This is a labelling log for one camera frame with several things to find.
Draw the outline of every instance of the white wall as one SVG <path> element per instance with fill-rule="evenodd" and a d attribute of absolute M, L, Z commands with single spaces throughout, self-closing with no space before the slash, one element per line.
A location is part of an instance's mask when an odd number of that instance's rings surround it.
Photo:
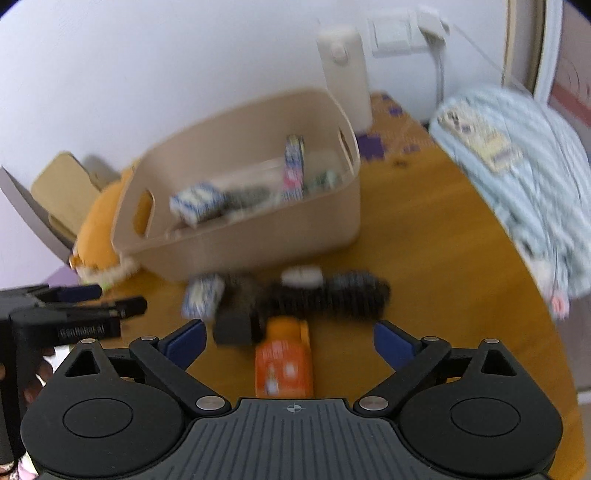
<path fill-rule="evenodd" d="M 37 238 L 0 190 L 0 289 L 43 282 L 63 263 Z"/>
<path fill-rule="evenodd" d="M 505 0 L 21 0 L 0 20 L 0 164 L 23 185 L 61 150 L 119 170 L 150 145 L 257 96 L 324 86 L 315 32 L 365 13 L 438 8 L 502 65 Z M 416 118 L 435 103 L 428 53 L 374 59 L 373 89 Z M 446 92 L 501 75 L 453 35 Z"/>

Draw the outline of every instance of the ribbed black plate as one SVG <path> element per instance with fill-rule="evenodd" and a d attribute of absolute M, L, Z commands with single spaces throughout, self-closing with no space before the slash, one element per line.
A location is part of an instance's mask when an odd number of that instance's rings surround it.
<path fill-rule="evenodd" d="M 407 452 L 386 420 L 358 417 L 342 400 L 242 400 L 239 408 L 227 416 L 195 422 L 171 456 L 128 478 L 449 480 L 454 477 L 433 471 Z M 534 478 L 543 480 L 542 476 Z"/>

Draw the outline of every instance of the white container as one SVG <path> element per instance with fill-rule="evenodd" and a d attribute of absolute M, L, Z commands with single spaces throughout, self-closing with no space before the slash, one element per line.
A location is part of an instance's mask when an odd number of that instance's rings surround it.
<path fill-rule="evenodd" d="M 259 166 L 273 181 L 273 165 L 282 162 L 290 134 L 304 137 L 306 179 L 330 168 L 341 176 L 337 188 L 239 218 L 212 219 L 196 229 L 179 225 L 170 212 L 171 195 Z M 359 232 L 360 163 L 351 125 L 327 91 L 263 99 L 193 125 L 147 152 L 121 197 L 113 247 L 169 281 L 255 270 L 343 247 Z M 146 191 L 153 205 L 140 235 L 133 222 Z"/>
<path fill-rule="evenodd" d="M 374 122 L 361 35 L 353 27 L 322 30 L 316 41 L 326 86 L 345 111 L 353 131 L 365 133 Z"/>

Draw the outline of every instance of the blue gripper pad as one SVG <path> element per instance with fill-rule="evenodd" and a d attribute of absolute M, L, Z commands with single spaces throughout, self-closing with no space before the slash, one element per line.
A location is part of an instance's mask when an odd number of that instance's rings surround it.
<path fill-rule="evenodd" d="M 186 325 L 158 342 L 158 350 L 177 367 L 186 370 L 205 350 L 207 329 L 201 320 Z"/>
<path fill-rule="evenodd" d="M 401 370 L 415 357 L 415 345 L 382 322 L 378 322 L 374 326 L 374 348 L 396 371 Z"/>
<path fill-rule="evenodd" d="M 96 300 L 103 294 L 100 285 L 81 285 L 79 287 L 63 287 L 57 293 L 58 301 L 78 303 L 79 301 Z"/>

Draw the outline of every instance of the human hand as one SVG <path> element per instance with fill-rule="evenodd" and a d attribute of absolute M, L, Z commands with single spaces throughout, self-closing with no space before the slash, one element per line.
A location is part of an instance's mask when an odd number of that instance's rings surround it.
<path fill-rule="evenodd" d="M 53 356 L 56 354 L 56 351 L 53 348 L 48 348 L 42 351 L 43 356 Z M 37 375 L 44 381 L 47 382 L 51 376 L 53 375 L 53 367 L 51 364 L 43 359 L 41 365 L 39 365 L 39 369 L 37 370 Z M 0 381 L 4 380 L 6 376 L 6 368 L 4 365 L 0 364 Z M 24 396 L 27 403 L 32 403 L 33 400 L 37 398 L 39 393 L 41 392 L 42 385 L 38 378 L 36 378 L 31 385 L 29 385 L 25 391 Z M 6 468 L 9 469 L 10 466 L 3 466 L 0 465 L 0 473 L 8 471 Z M 8 480 L 7 476 L 0 477 L 0 480 Z"/>

